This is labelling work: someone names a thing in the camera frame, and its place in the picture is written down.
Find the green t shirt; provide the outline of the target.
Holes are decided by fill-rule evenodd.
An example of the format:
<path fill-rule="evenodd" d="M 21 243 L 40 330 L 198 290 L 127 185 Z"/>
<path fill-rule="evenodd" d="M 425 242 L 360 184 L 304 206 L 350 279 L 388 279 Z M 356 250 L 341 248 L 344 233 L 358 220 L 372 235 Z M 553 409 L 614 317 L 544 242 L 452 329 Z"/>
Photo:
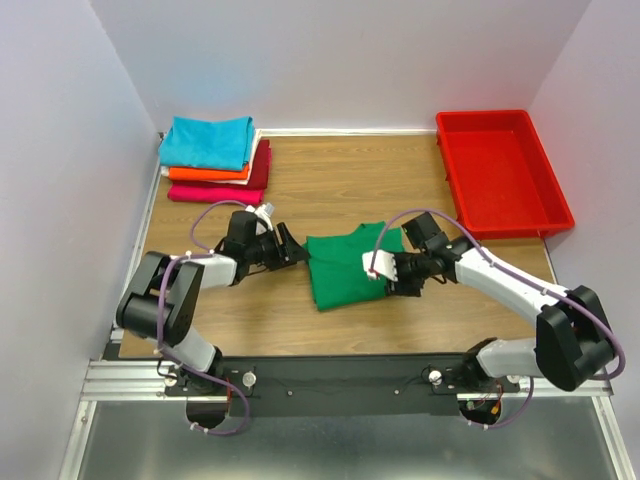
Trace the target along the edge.
<path fill-rule="evenodd" d="M 363 223 L 349 234 L 307 237 L 311 295 L 319 311 L 386 296 L 385 279 L 369 279 L 362 264 L 362 255 L 373 250 L 384 226 Z"/>

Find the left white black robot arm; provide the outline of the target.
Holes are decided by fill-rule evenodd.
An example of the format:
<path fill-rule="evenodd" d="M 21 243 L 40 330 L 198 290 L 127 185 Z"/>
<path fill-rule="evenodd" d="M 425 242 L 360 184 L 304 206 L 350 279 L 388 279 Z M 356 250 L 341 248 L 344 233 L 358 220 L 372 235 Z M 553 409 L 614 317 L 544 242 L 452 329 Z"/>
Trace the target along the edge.
<path fill-rule="evenodd" d="M 152 342 L 201 395 L 224 380 L 221 349 L 193 326 L 200 291 L 239 284 L 252 267 L 276 271 L 310 259 L 284 223 L 264 204 L 232 213 L 226 235 L 202 254 L 143 255 L 115 314 L 119 328 Z"/>

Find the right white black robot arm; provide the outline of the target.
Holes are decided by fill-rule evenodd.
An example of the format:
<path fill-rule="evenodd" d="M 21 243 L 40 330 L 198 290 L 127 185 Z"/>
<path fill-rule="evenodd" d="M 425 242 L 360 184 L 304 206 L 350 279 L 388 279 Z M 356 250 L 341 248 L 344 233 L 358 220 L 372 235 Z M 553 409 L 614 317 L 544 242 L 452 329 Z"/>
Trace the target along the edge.
<path fill-rule="evenodd" d="M 435 279 L 474 288 L 529 321 L 531 338 L 487 338 L 455 367 L 461 386 L 480 392 L 508 376 L 544 378 L 574 391 L 588 380 L 606 380 L 625 367 L 598 295 L 580 285 L 568 289 L 543 281 L 501 260 L 467 230 L 449 239 L 434 210 L 415 209 L 402 230 L 412 252 L 391 252 L 377 242 L 362 257 L 371 279 L 384 278 L 391 296 L 418 297 Z"/>

